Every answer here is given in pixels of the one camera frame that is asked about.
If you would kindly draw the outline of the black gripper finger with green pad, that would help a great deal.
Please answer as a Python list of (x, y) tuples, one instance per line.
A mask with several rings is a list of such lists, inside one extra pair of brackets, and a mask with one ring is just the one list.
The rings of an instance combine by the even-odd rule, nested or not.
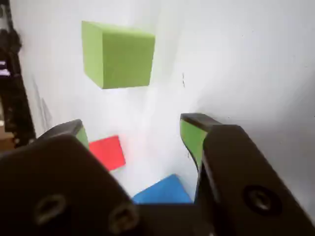
[(3, 236), (131, 236), (139, 221), (127, 193), (71, 134), (0, 156)]
[(195, 202), (216, 236), (312, 236), (315, 228), (265, 156), (238, 125), (180, 116), (198, 181)]

